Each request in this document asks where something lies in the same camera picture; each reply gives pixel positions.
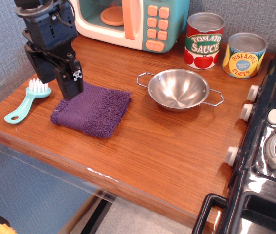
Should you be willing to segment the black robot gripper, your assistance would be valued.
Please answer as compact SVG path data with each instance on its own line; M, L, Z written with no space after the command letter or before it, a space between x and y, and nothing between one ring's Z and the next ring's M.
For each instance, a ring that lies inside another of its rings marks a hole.
M56 78L65 100L81 94L82 68L72 48L77 37L74 8L22 7L22 18L26 24L23 34L28 39L24 49L41 82Z

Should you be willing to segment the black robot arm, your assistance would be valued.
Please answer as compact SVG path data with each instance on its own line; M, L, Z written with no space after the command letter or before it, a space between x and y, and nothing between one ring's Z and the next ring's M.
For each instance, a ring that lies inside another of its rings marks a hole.
M65 100L81 94L83 74L72 48L77 38L75 10L68 0L17 0L15 12L25 22L26 55L38 78L57 80Z

